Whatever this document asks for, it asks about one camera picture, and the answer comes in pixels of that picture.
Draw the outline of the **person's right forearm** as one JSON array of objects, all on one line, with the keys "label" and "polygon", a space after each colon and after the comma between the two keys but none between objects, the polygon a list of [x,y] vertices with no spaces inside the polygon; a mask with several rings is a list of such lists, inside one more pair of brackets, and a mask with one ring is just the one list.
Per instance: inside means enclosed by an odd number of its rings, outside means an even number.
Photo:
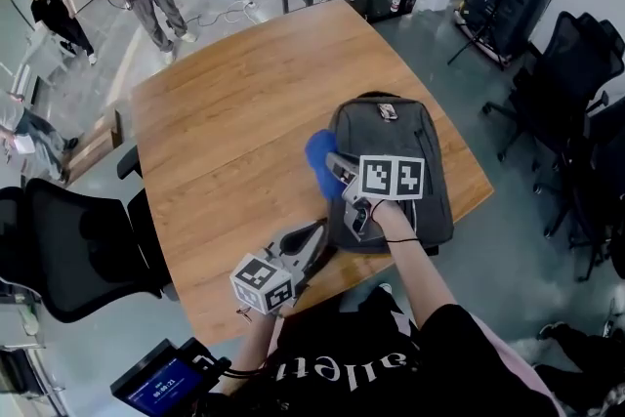
[{"label": "person's right forearm", "polygon": [[418,327],[422,327],[440,308],[457,304],[415,237],[391,236],[387,243]]}]

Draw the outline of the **person's black printed shirt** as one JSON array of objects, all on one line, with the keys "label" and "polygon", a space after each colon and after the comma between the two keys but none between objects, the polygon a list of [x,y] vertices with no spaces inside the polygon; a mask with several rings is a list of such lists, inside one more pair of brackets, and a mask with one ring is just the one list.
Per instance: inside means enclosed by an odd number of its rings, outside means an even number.
[{"label": "person's black printed shirt", "polygon": [[260,374],[206,397],[207,417],[563,417],[462,307],[418,328],[375,288],[357,311],[284,321]]}]

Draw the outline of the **wooden bench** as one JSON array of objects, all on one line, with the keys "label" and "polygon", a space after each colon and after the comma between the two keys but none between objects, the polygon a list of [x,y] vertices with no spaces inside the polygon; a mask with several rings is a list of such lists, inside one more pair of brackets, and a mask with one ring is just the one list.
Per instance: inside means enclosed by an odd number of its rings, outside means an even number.
[{"label": "wooden bench", "polygon": [[122,143],[121,116],[115,107],[109,106],[92,130],[83,135],[76,148],[66,155],[64,166],[69,173],[68,184],[77,181]]}]

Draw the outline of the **black mesh office chair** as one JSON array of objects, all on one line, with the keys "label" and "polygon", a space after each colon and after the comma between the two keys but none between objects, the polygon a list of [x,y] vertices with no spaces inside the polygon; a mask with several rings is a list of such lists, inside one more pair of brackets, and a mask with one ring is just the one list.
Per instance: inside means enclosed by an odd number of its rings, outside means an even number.
[{"label": "black mesh office chair", "polygon": [[584,117],[581,131],[557,157],[557,166],[562,177],[558,188],[536,183],[532,189],[549,192],[560,202],[545,237],[552,237],[567,215],[582,230],[582,239],[568,238],[568,248],[590,249],[588,270],[576,278],[584,282],[593,268],[625,252],[625,96]]},{"label": "black mesh office chair", "polygon": [[0,188],[0,282],[63,323],[136,293],[179,299],[145,190],[123,203],[40,179]]},{"label": "black mesh office chair", "polygon": [[567,140],[581,131],[591,100],[612,80],[606,80],[580,16],[560,12],[545,51],[514,76],[508,97],[511,108],[494,102],[482,107],[484,114],[496,111],[516,124],[512,137],[497,152],[499,161],[506,159],[523,134],[560,153]]},{"label": "black mesh office chair", "polygon": [[585,26],[594,49],[609,81],[625,71],[625,39],[609,20],[597,21],[592,15],[583,13],[580,22]]}]

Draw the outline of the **grey backpack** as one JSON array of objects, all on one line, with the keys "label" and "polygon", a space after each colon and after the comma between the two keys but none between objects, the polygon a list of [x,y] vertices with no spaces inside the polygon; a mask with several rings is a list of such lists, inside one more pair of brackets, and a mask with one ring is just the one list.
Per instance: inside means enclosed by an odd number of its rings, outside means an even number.
[{"label": "grey backpack", "polygon": [[[327,130],[334,133],[335,152],[357,163],[362,155],[396,155],[425,159],[424,195],[416,201],[416,238],[430,256],[439,252],[454,232],[442,152],[434,121],[415,100],[385,92],[369,92],[341,104]],[[327,200],[328,242],[352,253],[381,255],[389,251],[382,238],[357,242],[344,223],[346,203]],[[407,218],[407,202],[396,202]]]}]

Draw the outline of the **person's right hand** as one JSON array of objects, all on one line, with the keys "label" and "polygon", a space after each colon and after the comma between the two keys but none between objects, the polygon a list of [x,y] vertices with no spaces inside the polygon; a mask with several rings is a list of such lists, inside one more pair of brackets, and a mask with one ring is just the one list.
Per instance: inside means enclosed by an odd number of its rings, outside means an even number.
[{"label": "person's right hand", "polygon": [[414,228],[394,201],[374,201],[371,209],[371,218],[381,228],[383,235],[388,241],[412,240],[416,238]]}]

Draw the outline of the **person's left forearm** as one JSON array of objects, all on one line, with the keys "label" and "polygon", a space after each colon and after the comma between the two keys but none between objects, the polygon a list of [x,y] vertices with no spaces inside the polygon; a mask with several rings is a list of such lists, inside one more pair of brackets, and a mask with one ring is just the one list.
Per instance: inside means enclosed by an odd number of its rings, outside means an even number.
[{"label": "person's left forearm", "polygon": [[238,372],[247,372],[247,377],[223,377],[218,392],[226,396],[233,395],[265,364],[268,356],[274,351],[276,341],[273,339],[281,330],[283,319],[278,313],[261,314],[252,310],[249,314],[251,322],[231,368]]}]

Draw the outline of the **white desk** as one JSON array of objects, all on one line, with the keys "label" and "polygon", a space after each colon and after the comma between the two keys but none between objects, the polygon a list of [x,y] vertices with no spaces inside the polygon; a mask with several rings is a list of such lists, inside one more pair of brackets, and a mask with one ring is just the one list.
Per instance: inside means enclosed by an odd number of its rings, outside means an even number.
[{"label": "white desk", "polygon": [[74,55],[61,44],[60,37],[45,25],[38,26],[30,36],[29,45],[15,72],[11,93],[22,95],[32,104],[38,84],[44,83],[49,89],[56,89],[52,75],[59,69],[67,72],[65,61],[70,58]]}]

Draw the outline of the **blue cloth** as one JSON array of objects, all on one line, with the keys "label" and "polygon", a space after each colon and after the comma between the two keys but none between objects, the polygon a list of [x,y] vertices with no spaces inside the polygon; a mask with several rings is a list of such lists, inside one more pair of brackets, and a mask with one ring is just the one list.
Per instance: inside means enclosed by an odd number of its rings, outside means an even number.
[{"label": "blue cloth", "polygon": [[321,194],[327,200],[340,198],[344,185],[332,174],[326,165],[327,154],[337,149],[333,132],[322,129],[314,133],[305,146],[305,155],[312,168]]}]

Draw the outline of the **black screen device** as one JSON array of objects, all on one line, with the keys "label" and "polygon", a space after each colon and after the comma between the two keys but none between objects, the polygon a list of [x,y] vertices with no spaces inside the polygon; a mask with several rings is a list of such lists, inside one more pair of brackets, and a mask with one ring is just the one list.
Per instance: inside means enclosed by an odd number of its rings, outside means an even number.
[{"label": "black screen device", "polygon": [[165,339],[110,385],[111,394],[145,417],[185,417],[231,367],[191,337]]}]

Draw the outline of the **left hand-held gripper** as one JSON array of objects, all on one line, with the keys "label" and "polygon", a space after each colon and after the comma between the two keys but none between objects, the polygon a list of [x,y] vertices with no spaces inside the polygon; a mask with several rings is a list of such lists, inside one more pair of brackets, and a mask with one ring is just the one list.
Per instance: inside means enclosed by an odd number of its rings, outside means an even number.
[{"label": "left hand-held gripper", "polygon": [[285,305],[294,306],[326,241],[325,220],[279,231],[267,245],[269,254],[246,254],[230,274],[236,298],[261,314],[276,313]]}]

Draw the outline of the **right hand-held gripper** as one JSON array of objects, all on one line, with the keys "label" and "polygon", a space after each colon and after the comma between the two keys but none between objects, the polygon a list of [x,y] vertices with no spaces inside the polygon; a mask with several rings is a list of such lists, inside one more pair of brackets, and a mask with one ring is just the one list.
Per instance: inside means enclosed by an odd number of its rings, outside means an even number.
[{"label": "right hand-held gripper", "polygon": [[369,200],[407,202],[408,221],[417,229],[416,201],[424,195],[425,159],[396,155],[362,155],[358,164],[337,152],[328,152],[325,165],[345,189],[344,223],[357,242],[383,237],[371,218]]}]

